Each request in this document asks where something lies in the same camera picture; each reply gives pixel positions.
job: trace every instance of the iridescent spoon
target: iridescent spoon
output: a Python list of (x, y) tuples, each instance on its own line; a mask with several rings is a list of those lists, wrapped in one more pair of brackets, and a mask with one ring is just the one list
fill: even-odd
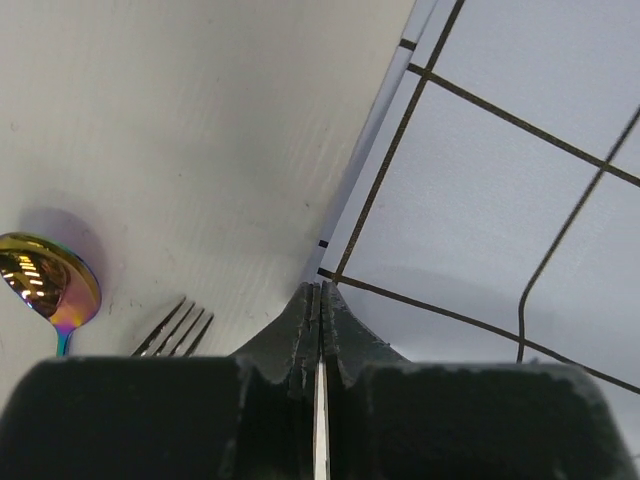
[(0, 275), (56, 329), (58, 356), (66, 355), (73, 331), (100, 308), (100, 286), (89, 267), (65, 247), (40, 236), (0, 236)]

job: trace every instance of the metal fork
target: metal fork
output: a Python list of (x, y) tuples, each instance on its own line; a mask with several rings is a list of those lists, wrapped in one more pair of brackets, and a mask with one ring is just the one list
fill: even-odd
[[(194, 302), (187, 303), (183, 297), (131, 356), (191, 356), (213, 322), (212, 313), (205, 313), (204, 308), (194, 311), (195, 306)], [(184, 314), (176, 315), (183, 307), (186, 307)]]

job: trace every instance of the spoon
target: spoon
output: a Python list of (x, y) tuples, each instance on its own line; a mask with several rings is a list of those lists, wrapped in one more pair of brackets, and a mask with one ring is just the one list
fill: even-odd
[(0, 236), (0, 275), (56, 329), (57, 356), (66, 355), (73, 331), (100, 308), (100, 286), (80, 257), (30, 233)]

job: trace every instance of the spoon handle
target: spoon handle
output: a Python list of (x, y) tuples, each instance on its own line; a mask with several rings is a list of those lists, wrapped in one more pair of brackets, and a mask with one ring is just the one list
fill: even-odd
[(56, 350), (56, 357), (64, 357), (69, 352), (69, 340), (71, 340), (71, 331), (65, 332), (64, 330), (58, 330), (58, 348)]

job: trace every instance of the fork tine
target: fork tine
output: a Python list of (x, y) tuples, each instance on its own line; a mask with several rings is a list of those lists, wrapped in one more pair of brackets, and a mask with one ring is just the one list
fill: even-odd
[(202, 330), (200, 330), (200, 333), (198, 333), (198, 336), (195, 338), (191, 346), (187, 349), (186, 352), (184, 352), (185, 357), (190, 356), (195, 351), (195, 349), (198, 348), (198, 345), (200, 345), (200, 342), (204, 338), (204, 335), (207, 333), (207, 330), (209, 330), (211, 322), (213, 322), (213, 315), (209, 317), (209, 320), (207, 320), (207, 323), (205, 323), (204, 327), (202, 327)]
[(156, 348), (156, 351), (153, 353), (153, 355), (160, 355), (162, 353), (162, 350), (164, 350), (164, 347), (167, 346), (167, 343), (169, 343), (171, 341), (171, 339), (173, 338), (173, 336), (175, 335), (176, 331), (182, 326), (182, 324), (184, 323), (184, 321), (187, 319), (187, 317), (189, 316), (189, 314), (191, 314), (191, 311), (193, 310), (193, 307), (195, 307), (196, 304), (195, 302), (191, 304), (191, 306), (187, 309), (187, 312), (182, 316), (182, 318), (174, 325), (174, 327), (171, 329), (171, 331), (169, 332), (169, 334), (164, 338), (164, 340), (162, 341), (162, 343), (160, 344), (160, 346), (158, 348)]
[(171, 319), (176, 314), (176, 312), (178, 310), (180, 310), (182, 305), (184, 305), (184, 302), (186, 302), (186, 300), (187, 300), (187, 297), (182, 297), (182, 300), (180, 300), (178, 305), (176, 305), (173, 308), (173, 310), (171, 310), (169, 312), (169, 314), (166, 317), (164, 317), (164, 319), (156, 326), (156, 328), (153, 329), (153, 331), (140, 344), (140, 346), (138, 348), (136, 348), (136, 350), (133, 352), (132, 356), (144, 356), (144, 355), (146, 355), (147, 350), (149, 349), (149, 346), (154, 342), (154, 340), (156, 338), (158, 338), (158, 336), (162, 333), (162, 331), (165, 329), (167, 324), (171, 321)]
[(196, 326), (196, 324), (200, 320), (200, 317), (202, 317), (203, 313), (204, 313), (204, 308), (202, 310), (200, 310), (200, 313), (198, 314), (196, 319), (193, 322), (191, 322), (191, 325), (189, 325), (189, 328), (187, 328), (187, 331), (184, 332), (182, 337), (180, 337), (180, 340), (178, 340), (178, 342), (173, 346), (173, 349), (169, 352), (169, 356), (170, 357), (173, 357), (176, 354), (176, 352), (180, 349), (180, 347), (182, 346), (184, 341), (187, 339), (187, 337), (189, 336), (191, 331), (194, 329), (194, 327)]

